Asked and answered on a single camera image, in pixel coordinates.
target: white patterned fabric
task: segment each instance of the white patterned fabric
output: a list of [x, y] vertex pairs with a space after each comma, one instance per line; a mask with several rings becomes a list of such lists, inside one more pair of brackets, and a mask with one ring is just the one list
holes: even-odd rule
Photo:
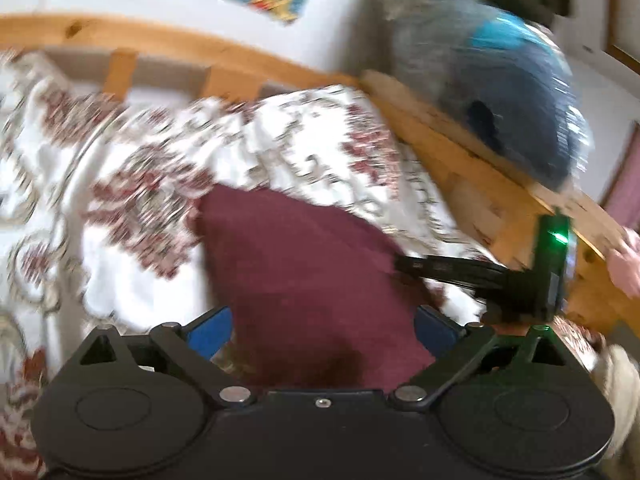
[[602, 353], [593, 381], [607, 397], [614, 414], [611, 442], [600, 464], [610, 480], [640, 478], [640, 376], [638, 364], [619, 345]]
[[[194, 222], [217, 182], [340, 206], [411, 254], [489, 257], [352, 89], [141, 107], [76, 96], [43, 55], [6, 53], [0, 98], [0, 478], [44, 470], [26, 413], [92, 327], [144, 333], [213, 306]], [[446, 314], [478, 318], [444, 292]]]

